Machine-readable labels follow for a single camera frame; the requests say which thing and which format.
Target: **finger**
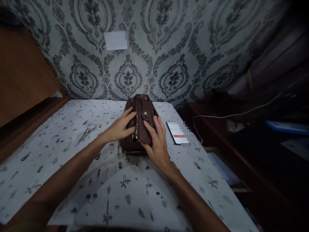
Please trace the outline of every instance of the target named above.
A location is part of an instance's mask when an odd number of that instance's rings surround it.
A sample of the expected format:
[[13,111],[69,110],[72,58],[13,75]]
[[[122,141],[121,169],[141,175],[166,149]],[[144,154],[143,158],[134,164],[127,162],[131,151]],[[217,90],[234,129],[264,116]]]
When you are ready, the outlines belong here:
[[124,131],[123,131],[124,138],[127,137],[127,136],[129,136],[130,134],[133,134],[133,133],[135,132],[135,130],[136,130],[136,127],[135,127],[135,126],[134,126],[134,127],[130,127],[130,128],[128,128],[128,129],[124,130]]
[[152,148],[148,144],[141,143],[141,145],[145,148],[145,150],[146,150],[148,155],[150,155],[150,156],[153,155],[154,152],[153,152]]
[[144,121],[144,125],[147,128],[147,130],[150,133],[151,139],[153,142],[156,142],[159,140],[157,132],[155,131],[155,129],[146,121]]
[[123,114],[119,117],[120,119],[121,118],[124,118],[126,116],[129,115],[129,113],[133,110],[133,107],[131,106],[129,109],[127,109],[126,111],[123,112]]
[[129,123],[129,121],[136,116],[136,112],[130,113],[128,116],[124,117],[125,126]]
[[160,123],[160,125],[161,125],[163,134],[166,135],[166,129],[165,129],[165,126],[164,126],[164,124],[163,124],[163,122],[162,122],[162,120],[161,120],[160,117],[158,117],[158,121],[159,121],[159,123]]
[[155,127],[157,129],[157,134],[158,134],[158,137],[159,138],[162,138],[163,137],[163,130],[162,130],[162,127],[158,121],[158,118],[157,116],[154,116],[154,124],[155,124]]

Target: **forearm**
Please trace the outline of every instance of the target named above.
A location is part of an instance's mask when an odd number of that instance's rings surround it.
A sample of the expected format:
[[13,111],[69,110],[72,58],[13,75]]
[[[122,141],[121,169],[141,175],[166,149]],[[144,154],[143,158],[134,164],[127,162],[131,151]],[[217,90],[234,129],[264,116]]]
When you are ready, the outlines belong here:
[[45,226],[58,205],[106,145],[104,136],[101,134],[56,171],[13,216],[5,229],[18,221],[33,221]]
[[175,164],[169,171],[164,171],[171,186],[177,193],[183,211],[196,231],[229,231],[203,198],[183,177]]
[[106,145],[102,137],[97,137],[83,150],[73,156],[52,175],[30,198],[33,202],[60,204],[87,170],[100,150]]

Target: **sticky note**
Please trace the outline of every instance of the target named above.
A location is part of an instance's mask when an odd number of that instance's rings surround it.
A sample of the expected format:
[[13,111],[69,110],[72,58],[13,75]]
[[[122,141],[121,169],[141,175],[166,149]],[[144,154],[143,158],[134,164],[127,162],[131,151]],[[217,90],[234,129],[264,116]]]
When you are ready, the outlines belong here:
[[104,32],[106,50],[127,49],[126,31]]

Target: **wrist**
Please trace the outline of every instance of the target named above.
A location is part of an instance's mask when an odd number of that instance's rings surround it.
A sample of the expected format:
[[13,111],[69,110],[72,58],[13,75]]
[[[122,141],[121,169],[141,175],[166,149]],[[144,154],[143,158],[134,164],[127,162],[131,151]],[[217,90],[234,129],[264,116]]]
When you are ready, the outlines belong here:
[[98,136],[98,139],[99,139],[99,141],[100,141],[102,144],[106,144],[106,143],[111,142],[111,140],[109,139],[109,136],[108,136],[108,134],[106,133],[106,131],[104,131],[103,133],[101,133],[101,134]]
[[177,168],[176,164],[170,160],[162,167],[161,171],[168,179],[173,179],[180,174],[180,170]]

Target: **patterned tablecloth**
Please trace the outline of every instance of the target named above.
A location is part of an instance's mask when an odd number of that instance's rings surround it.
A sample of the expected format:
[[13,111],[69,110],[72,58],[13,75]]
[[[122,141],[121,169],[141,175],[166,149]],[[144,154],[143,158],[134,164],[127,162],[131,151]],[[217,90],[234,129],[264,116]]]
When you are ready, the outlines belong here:
[[[63,164],[103,132],[125,102],[71,100],[0,165],[0,222],[7,223]],[[154,102],[163,123],[180,116],[169,103]],[[79,144],[89,125],[95,129]],[[184,177],[231,231],[257,231],[196,137],[168,152]],[[192,231],[177,197],[148,157],[125,156],[119,142],[107,144],[59,205],[49,225],[101,225]]]

